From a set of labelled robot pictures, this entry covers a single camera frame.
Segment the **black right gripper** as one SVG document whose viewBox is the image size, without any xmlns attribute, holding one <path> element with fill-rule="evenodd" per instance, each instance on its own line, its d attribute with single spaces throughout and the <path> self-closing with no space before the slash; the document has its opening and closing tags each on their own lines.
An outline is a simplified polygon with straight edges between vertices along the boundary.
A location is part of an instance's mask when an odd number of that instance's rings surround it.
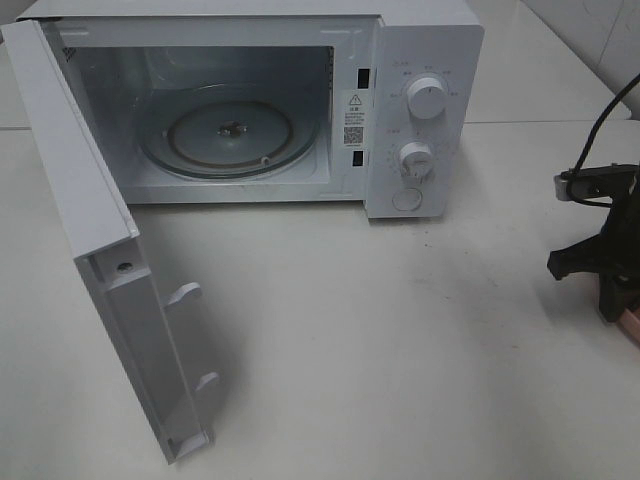
<svg viewBox="0 0 640 480">
<path fill-rule="evenodd" d="M 612 197 L 610 212 L 595 235 L 549 254 L 547 268 L 556 280 L 573 273 L 599 276 L 598 309 L 609 323 L 625 309 L 625 280 L 639 278 L 639 166 Z"/>
</svg>

